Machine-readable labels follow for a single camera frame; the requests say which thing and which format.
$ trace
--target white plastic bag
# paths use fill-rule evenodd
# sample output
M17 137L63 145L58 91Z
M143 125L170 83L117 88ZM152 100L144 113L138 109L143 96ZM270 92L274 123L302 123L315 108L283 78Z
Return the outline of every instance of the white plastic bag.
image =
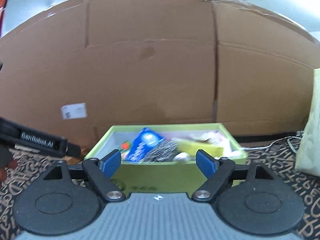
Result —
M320 69L314 70L311 110L296 154L295 169L320 176Z

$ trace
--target gray gripper base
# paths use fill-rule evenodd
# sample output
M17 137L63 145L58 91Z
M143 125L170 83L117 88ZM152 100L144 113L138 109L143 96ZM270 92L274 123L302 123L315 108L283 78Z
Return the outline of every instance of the gray gripper base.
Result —
M130 198L123 202L108 204L97 220L75 233L44 237L22 232L17 240L44 238L50 240L301 240L294 233L277 237L257 237L241 233L221 221L209 204L195 203L185 193L159 195L132 193Z

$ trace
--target patterned carpet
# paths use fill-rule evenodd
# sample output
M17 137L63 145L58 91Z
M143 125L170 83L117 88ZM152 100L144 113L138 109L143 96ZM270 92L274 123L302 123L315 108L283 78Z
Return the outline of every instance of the patterned carpet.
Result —
M294 148L300 140L291 140ZM19 233L12 217L12 205L21 191L27 188L41 172L52 165L54 158L14 151L18 168L9 170L9 176L0 190L0 240L11 240ZM297 233L308 240L320 240L320 178L294 171L295 154L286 141L259 151L249 152L247 163L263 162L303 199L305 215Z

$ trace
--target green storage bin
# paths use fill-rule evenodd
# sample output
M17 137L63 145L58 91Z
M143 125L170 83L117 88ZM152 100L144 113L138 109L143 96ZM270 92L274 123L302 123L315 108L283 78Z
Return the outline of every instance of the green storage bin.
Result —
M234 151L242 155L233 159L236 164L245 164L247 154L221 123L204 124L169 124L169 125L115 125L112 126L100 141L85 157L102 159L114 149L119 149L125 141L137 137L143 127L149 127L167 139L185 137L190 133L220 131L230 140ZM187 192L189 196L198 189L206 177L196 166L195 161L188 163L133 163L122 161L111 180L127 195L129 192Z

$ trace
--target blue package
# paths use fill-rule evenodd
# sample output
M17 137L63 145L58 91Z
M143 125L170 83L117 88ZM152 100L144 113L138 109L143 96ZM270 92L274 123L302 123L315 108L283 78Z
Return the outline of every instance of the blue package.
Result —
M131 150L126 157L126 161L138 162L156 147L164 137L145 127L141 130L137 138L134 139Z

